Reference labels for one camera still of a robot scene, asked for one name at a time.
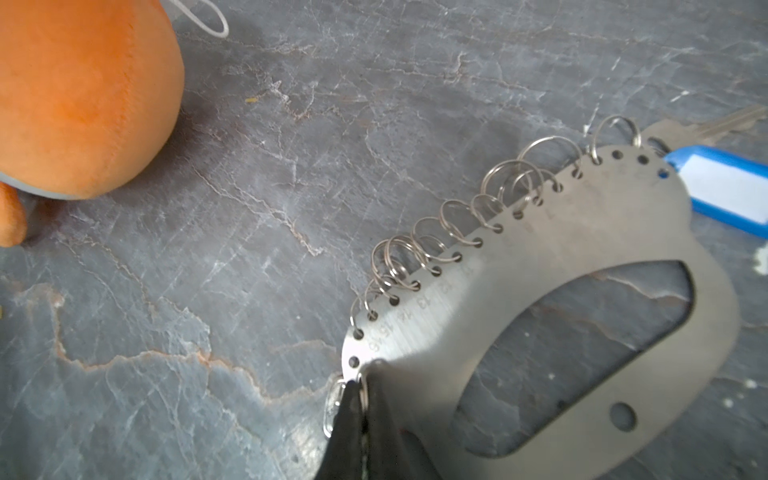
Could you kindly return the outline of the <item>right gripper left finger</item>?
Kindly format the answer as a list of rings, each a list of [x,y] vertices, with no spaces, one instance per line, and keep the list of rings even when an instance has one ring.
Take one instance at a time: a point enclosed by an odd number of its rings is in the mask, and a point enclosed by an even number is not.
[[[363,421],[359,389],[345,389],[331,438],[315,480],[361,480],[364,475]]]

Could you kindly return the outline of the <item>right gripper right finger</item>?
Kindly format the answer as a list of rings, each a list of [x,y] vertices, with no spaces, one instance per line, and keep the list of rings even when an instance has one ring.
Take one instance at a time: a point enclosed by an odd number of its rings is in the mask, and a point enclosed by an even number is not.
[[[402,429],[387,391],[384,362],[369,364],[363,373],[368,479],[441,479],[415,434]]]

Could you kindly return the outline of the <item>blue key tag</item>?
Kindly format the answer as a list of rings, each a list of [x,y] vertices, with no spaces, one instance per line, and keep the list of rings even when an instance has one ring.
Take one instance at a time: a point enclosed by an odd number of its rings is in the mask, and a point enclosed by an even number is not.
[[[767,166],[714,147],[674,150],[664,160],[685,185],[694,211],[767,237]]]

